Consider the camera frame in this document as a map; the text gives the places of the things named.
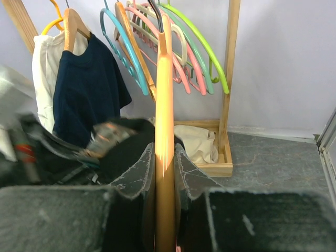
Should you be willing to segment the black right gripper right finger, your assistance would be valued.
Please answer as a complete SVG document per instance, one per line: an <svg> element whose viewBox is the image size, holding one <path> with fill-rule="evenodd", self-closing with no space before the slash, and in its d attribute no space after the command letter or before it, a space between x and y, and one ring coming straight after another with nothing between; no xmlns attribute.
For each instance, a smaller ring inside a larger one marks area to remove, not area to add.
<svg viewBox="0 0 336 252"><path fill-rule="evenodd" d="M180 144L174 168L182 251L335 251L335 210L321 194L223 187Z"/></svg>

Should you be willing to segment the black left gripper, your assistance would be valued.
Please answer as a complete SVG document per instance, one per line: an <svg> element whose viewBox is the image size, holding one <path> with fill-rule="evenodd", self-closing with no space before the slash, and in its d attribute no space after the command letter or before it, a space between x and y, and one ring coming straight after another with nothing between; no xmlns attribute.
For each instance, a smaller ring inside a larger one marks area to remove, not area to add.
<svg viewBox="0 0 336 252"><path fill-rule="evenodd" d="M32 115L12 120L5 132L16 160L1 154L1 186L108 184L101 159L136 132L112 122L93 131L93 139L80 148L49 133Z"/></svg>

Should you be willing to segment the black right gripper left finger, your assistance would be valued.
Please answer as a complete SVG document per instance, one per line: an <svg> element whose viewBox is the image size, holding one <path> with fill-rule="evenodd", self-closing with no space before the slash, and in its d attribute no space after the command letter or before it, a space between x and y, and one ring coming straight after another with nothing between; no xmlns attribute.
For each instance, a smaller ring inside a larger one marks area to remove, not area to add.
<svg viewBox="0 0 336 252"><path fill-rule="evenodd" d="M1 251L153 251L154 146L105 186L1 189Z"/></svg>

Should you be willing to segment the black t shirt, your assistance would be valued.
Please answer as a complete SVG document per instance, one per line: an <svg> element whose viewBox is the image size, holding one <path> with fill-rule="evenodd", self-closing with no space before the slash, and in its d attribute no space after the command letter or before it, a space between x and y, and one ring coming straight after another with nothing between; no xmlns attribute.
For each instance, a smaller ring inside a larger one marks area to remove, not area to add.
<svg viewBox="0 0 336 252"><path fill-rule="evenodd" d="M113 118L96 125L95 132L78 160L44 154L43 169L50 184L109 184L135 165L155 141L155 126L146 119Z"/></svg>

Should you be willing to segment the peach orange plastic hanger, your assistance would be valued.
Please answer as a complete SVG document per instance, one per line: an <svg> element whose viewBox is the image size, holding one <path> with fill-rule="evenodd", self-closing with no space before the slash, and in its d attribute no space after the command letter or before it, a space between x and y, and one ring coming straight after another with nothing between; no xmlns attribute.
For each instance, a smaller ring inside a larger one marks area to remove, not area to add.
<svg viewBox="0 0 336 252"><path fill-rule="evenodd" d="M155 251L176 251L172 34L156 10L159 44L155 107Z"/></svg>

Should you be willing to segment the turquoise plastic hanger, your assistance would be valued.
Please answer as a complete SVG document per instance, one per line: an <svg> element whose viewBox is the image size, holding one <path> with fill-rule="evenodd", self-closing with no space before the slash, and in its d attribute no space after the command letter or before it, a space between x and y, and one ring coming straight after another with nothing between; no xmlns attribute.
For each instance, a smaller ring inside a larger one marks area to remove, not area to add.
<svg viewBox="0 0 336 252"><path fill-rule="evenodd" d="M125 32L125 29L122 27L121 23L117 19L117 17L109 10L108 3L107 1L104 1L105 8L103 8L100 11L100 27L102 34L106 38L107 42L111 46L113 52L118 56L122 64L127 68L129 74L134 78L136 84L140 87L142 93L144 96L149 95L149 89L147 87L147 81L146 77L144 75L144 72L142 70L141 64L138 60L138 57L134 51L134 48L128 38L128 35ZM104 14L106 14L110 20L113 22L115 25L115 28L119 32L123 42L124 42L124 48L127 51L127 54L122 52L117 49L117 47L113 44L112 40L109 38L106 27L104 24Z"/></svg>

